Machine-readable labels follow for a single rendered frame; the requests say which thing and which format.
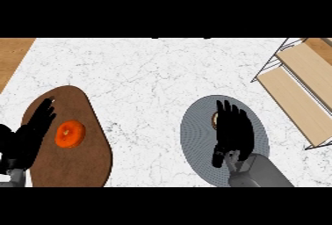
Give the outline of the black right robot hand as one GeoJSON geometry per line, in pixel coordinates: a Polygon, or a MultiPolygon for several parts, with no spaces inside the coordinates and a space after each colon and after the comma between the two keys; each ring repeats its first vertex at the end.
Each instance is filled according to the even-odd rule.
{"type": "Polygon", "coordinates": [[[231,105],[227,100],[217,101],[217,145],[212,153],[211,164],[215,168],[223,165],[229,152],[239,152],[239,161],[245,161],[254,150],[252,123],[246,112],[231,105]]]}

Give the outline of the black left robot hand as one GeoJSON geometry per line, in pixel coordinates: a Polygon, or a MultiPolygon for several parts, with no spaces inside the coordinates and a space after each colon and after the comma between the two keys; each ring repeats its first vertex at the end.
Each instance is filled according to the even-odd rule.
{"type": "Polygon", "coordinates": [[[56,118],[53,110],[51,99],[46,98],[28,123],[15,132],[0,124],[0,174],[12,169],[25,171],[32,166],[43,138],[56,118]]]}

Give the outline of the grey round placemat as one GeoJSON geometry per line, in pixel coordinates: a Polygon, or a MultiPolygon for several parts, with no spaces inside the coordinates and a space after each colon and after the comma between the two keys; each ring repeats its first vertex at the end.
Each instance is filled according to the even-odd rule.
{"type": "Polygon", "coordinates": [[[262,123],[251,108],[236,99],[223,95],[201,98],[187,108],[180,123],[180,144],[187,163],[199,177],[217,187],[229,187],[230,172],[227,165],[215,168],[211,164],[217,145],[217,131],[211,125],[212,114],[217,112],[217,101],[229,101],[246,112],[254,130],[254,153],[270,155],[270,145],[262,123]]]}

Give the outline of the wooden tiered shelf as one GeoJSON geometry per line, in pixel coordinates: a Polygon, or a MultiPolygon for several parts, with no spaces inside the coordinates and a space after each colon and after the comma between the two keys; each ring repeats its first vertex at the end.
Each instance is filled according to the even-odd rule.
{"type": "Polygon", "coordinates": [[[310,145],[332,146],[332,38],[286,38],[258,81],[310,145]]]}

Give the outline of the orange round fruit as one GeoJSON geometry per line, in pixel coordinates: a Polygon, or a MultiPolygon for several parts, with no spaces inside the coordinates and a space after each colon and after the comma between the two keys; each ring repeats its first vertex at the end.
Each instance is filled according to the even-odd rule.
{"type": "Polygon", "coordinates": [[[75,148],[85,137],[85,126],[77,120],[65,121],[56,131],[54,143],[60,148],[75,148]]]}

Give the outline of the brown wooden cutting board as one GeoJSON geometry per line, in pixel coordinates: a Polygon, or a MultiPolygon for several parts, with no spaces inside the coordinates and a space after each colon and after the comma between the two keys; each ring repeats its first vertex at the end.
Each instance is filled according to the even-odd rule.
{"type": "Polygon", "coordinates": [[[29,168],[34,187],[103,187],[112,171],[112,148],[82,90],[71,85],[46,92],[26,108],[26,124],[43,100],[51,98],[56,118],[29,168]]]}

